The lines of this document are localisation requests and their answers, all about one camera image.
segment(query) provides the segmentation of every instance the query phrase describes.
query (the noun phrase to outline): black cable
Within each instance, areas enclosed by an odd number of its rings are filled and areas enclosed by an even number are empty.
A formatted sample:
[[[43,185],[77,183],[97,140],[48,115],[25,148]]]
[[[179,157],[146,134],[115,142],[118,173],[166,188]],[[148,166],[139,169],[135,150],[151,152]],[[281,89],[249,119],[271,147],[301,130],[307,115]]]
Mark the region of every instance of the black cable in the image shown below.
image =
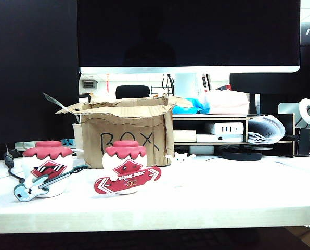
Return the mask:
[[[13,174],[13,173],[11,172],[11,168],[10,168],[10,167],[8,167],[8,173],[9,173],[12,177],[18,179],[20,183],[24,183],[25,179],[22,178],[22,177],[17,176],[16,174]]]
[[[287,157],[295,156],[295,157],[303,157],[303,156],[310,156],[310,154],[304,154],[304,155],[283,155]]]
[[[168,74],[167,77],[169,78],[170,81],[172,95],[174,95],[174,80],[171,79],[171,74]]]
[[[163,78],[162,78],[162,88],[163,88],[164,90],[167,89],[167,77],[166,77],[166,87],[164,87],[164,76],[163,76]]]
[[[11,169],[14,167],[14,160],[13,160],[13,155],[8,151],[8,147],[6,145],[6,150],[7,152],[4,153],[4,161],[5,161],[5,165],[8,167],[8,173],[19,180],[20,183],[24,183],[25,179],[22,177],[17,176],[16,174],[13,174],[11,172]]]

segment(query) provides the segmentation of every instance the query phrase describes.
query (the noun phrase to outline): red cap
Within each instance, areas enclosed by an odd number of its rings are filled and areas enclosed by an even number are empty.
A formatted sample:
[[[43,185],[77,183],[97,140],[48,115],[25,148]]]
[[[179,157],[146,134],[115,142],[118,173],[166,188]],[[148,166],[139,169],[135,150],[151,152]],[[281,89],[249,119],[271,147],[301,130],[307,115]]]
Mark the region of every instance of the red cap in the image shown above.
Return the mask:
[[[50,156],[52,160],[55,160],[59,155],[65,157],[72,153],[73,151],[70,148],[63,147],[62,143],[59,141],[41,141],[36,142],[36,147],[24,151],[23,156],[32,157],[37,155],[37,158],[40,160]]]
[[[119,159],[125,159],[128,155],[135,160],[139,155],[146,155],[146,148],[139,146],[137,141],[115,141],[113,146],[107,147],[105,151],[110,156],[117,155]]]

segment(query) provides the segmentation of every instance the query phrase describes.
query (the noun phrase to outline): office chair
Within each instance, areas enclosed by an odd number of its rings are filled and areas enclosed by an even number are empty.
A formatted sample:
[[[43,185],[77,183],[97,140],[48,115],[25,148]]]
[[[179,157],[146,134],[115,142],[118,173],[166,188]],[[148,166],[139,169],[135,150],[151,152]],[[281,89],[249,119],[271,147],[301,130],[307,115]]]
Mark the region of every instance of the office chair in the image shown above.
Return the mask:
[[[115,90],[116,99],[149,97],[149,87],[144,85],[121,85]]]

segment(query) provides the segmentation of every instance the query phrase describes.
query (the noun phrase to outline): black wall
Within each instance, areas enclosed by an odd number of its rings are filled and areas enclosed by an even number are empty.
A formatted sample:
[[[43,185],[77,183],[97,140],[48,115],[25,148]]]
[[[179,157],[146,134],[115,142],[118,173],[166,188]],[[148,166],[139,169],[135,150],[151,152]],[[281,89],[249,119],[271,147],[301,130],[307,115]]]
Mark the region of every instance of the black wall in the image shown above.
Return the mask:
[[[78,102],[76,1],[0,1],[0,143],[72,138]]]

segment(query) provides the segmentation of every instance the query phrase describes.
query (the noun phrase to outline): white desk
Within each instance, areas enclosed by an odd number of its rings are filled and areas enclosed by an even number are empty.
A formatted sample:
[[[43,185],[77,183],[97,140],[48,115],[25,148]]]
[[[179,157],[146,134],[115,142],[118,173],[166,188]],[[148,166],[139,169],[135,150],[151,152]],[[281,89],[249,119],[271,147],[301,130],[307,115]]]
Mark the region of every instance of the white desk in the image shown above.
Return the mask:
[[[169,166],[134,194],[100,195],[93,186],[104,170],[87,169],[71,175],[63,194],[24,203],[14,197],[18,181],[0,161],[0,233],[310,224],[310,157],[205,161],[209,158],[190,164],[193,178],[183,187],[173,187]],[[20,171],[20,160],[14,172]],[[74,165],[81,163],[76,159]]]

